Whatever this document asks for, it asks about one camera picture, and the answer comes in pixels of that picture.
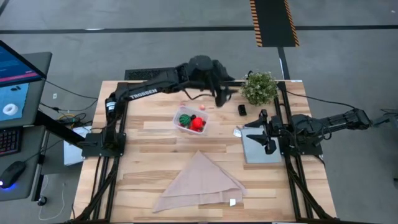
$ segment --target green plant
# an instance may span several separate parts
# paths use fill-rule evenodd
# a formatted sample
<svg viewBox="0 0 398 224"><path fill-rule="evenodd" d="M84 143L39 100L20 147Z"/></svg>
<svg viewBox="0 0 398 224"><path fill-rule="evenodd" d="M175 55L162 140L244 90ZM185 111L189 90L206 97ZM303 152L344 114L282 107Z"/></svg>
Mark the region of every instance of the green plant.
<svg viewBox="0 0 398 224"><path fill-rule="evenodd" d="M276 81L270 72L253 72L247 76L243 83L242 96L248 99L252 105L260 106L270 103L277 95Z"/></svg>

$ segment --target wooden tabletop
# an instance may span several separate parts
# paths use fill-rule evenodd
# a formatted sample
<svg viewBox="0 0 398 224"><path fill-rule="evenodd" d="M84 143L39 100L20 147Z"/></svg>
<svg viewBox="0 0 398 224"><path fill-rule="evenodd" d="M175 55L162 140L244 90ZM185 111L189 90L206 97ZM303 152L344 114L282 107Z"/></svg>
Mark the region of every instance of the wooden tabletop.
<svg viewBox="0 0 398 224"><path fill-rule="evenodd" d="M93 127L105 125L104 101L116 89L116 85L117 81L102 83ZM293 93L305 94L302 82L286 81L286 86ZM199 94L196 90L188 92L191 96ZM306 98L289 94L289 101L293 114L310 115ZM202 104L206 106L205 112L209 114L210 122L205 135L183 133L174 128L172 119L181 102L192 108L198 108ZM238 114L240 104L246 105L247 116ZM269 116L275 115L273 104L251 106L240 94L233 95L222 108L215 106L212 97L204 96L190 101L183 92L159 93L131 101L127 111L127 145L120 160L111 222L294 221L284 162L246 164L241 139L233 135L233 129L237 125L242 126L256 120L262 108L268 111ZM247 188L248 194L233 207L227 203L219 203L152 213L159 196L197 150L201 150L237 178ZM323 164L312 156L302 156L302 160L309 191L327 213L335 216ZM77 215L90 202L96 163L97 157L89 158L83 163L74 203ZM299 190L298 197L302 216L305 217ZM106 196L102 202L100 218L104 217Z"/></svg>

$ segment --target folded cloth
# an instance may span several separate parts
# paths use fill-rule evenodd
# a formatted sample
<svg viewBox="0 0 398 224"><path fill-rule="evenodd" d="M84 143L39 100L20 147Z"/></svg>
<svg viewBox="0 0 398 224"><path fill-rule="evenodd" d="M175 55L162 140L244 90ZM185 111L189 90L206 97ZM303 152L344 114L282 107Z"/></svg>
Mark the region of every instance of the folded cloth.
<svg viewBox="0 0 398 224"><path fill-rule="evenodd" d="M153 212L190 205L242 201L246 189L200 151L160 196Z"/></svg>

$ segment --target computer screen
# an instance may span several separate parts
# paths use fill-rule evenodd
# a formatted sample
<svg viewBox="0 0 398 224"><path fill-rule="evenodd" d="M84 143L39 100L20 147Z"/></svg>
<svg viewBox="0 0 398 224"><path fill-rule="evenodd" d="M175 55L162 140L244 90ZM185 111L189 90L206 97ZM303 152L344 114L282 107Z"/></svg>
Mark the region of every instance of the computer screen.
<svg viewBox="0 0 398 224"><path fill-rule="evenodd" d="M42 78L45 78L42 72L4 42L0 43L0 86L29 83Z"/></svg>

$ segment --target plastic container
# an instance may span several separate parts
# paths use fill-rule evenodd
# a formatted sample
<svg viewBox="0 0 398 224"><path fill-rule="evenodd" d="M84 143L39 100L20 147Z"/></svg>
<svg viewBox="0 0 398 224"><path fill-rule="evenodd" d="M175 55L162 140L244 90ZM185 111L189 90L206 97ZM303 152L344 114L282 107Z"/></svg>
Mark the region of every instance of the plastic container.
<svg viewBox="0 0 398 224"><path fill-rule="evenodd" d="M197 118L201 118L203 121L206 121L206 124L203 127L203 131L202 132L192 131L192 130L190 130L188 128L181 127L180 126L180 116L183 115L183 114L187 114L189 116L196 115ZM182 130L182 131L186 131L186 132L192 133L192 134L204 134L205 131L206 131L206 128L208 126L208 122L209 122L209 115L208 114L206 114L203 111L195 110L195 109L187 107L187 106L181 106L178 109L177 113L175 114L175 116L173 118L173 124L174 124L174 126L177 129Z"/></svg>

